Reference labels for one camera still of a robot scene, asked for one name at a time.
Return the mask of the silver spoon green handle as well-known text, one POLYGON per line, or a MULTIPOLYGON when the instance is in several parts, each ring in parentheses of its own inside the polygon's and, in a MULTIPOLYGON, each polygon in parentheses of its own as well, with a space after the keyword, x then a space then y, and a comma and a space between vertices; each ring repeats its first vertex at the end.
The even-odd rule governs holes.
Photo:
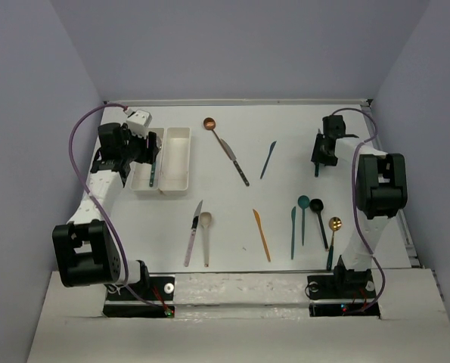
POLYGON ((158 151, 157 151, 157 157, 151 166, 150 178, 149 178, 149 184, 148 184, 148 186, 150 188, 154 187, 154 180, 155 180, 156 171, 157 171, 157 162, 160 158, 161 150, 162 150, 162 138, 159 135, 157 136, 156 145, 157 145, 158 151))

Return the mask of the black spoon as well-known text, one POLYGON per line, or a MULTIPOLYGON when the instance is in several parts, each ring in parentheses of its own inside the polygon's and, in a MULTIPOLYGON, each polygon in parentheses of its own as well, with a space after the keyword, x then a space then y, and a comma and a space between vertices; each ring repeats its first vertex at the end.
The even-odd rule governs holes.
POLYGON ((310 200, 309 208, 311 209, 311 211, 313 211, 313 213, 316 214, 316 216, 318 218, 318 223, 319 223, 319 228, 320 228, 321 238, 322 238, 322 241, 324 244, 324 248, 326 251, 328 251, 329 245, 327 242, 327 237, 326 237, 325 228, 324 228, 324 222, 323 222, 322 215, 321 215, 321 213, 324 209, 324 204, 321 199, 314 198, 314 199, 310 200))

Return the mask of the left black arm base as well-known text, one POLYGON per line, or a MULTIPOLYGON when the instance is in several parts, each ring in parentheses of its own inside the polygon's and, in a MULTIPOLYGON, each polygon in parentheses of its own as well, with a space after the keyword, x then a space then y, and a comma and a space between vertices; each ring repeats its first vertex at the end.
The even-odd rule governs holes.
POLYGON ((102 314, 107 318, 173 318, 175 275, 151 275, 150 287, 106 285, 102 314))

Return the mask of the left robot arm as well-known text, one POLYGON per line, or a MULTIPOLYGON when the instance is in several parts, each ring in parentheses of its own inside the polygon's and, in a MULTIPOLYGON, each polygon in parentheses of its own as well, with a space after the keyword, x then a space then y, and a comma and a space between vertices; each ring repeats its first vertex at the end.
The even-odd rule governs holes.
POLYGON ((160 138, 149 131, 147 122, 127 121, 99 126, 98 139, 80 205, 66 224, 52 232, 58 270, 65 287, 123 285, 132 298, 140 299, 150 289, 147 267, 121 253, 109 215, 132 163, 157 160, 160 138))

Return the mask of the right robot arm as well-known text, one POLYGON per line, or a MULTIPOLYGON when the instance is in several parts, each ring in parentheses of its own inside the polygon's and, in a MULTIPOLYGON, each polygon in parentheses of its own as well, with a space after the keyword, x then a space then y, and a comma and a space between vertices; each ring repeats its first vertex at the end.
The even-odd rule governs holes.
POLYGON ((367 282, 384 228, 408 201, 405 158, 370 146, 371 139, 348 134, 339 114, 325 116, 322 122, 311 157, 315 177, 321 166, 336 166, 339 160, 351 166, 355 229, 331 277, 332 291, 348 296, 359 282, 367 282))

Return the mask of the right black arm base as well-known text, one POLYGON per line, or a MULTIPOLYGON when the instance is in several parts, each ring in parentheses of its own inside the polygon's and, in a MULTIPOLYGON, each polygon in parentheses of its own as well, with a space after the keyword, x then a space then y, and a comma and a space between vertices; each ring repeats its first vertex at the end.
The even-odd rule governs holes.
POLYGON ((375 316, 380 317, 378 303, 361 311, 376 297, 374 283, 352 284, 339 291, 333 275, 311 275, 307 277, 304 293, 309 299, 309 314, 313 318, 375 316))

